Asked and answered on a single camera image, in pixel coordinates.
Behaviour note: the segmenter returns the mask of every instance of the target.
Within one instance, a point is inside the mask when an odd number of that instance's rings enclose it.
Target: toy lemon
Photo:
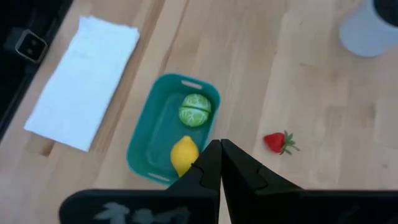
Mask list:
[[[170,159],[179,177],[182,177],[198,159],[199,149],[190,136],[184,136],[174,144]]]

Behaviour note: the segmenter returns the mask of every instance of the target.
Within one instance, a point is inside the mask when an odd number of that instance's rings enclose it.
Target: black appliance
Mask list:
[[[73,0],[0,6],[0,140]]]

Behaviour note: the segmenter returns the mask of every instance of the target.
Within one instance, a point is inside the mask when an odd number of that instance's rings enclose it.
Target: wooden table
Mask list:
[[[228,138],[308,189],[398,188],[398,51],[355,57],[337,28],[359,0],[75,0],[0,144],[0,223],[57,223],[65,197],[87,188],[164,189],[133,174],[126,149],[151,85],[178,72],[213,83],[212,138]],[[131,57],[89,152],[23,125],[80,15],[137,26]],[[295,133],[279,156],[262,136]],[[220,223],[228,223],[222,198]]]

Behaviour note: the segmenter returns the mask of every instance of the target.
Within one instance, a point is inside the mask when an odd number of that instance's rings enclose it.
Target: plastic fruit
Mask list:
[[[199,149],[190,136],[184,136],[174,144],[170,159],[179,177],[182,177],[198,159]]]
[[[203,125],[211,113],[210,101],[201,94],[193,93],[185,97],[179,116],[183,124],[189,127]]]

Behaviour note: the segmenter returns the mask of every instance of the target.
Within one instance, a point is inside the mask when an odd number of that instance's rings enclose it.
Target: toy strawberry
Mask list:
[[[299,151],[300,149],[295,146],[296,142],[292,140],[293,133],[288,134],[287,131],[284,133],[274,133],[268,134],[263,137],[263,141],[267,144],[268,148],[272,152],[276,152],[279,154],[288,153],[291,155],[292,153],[287,149],[287,147],[292,147],[295,150]]]

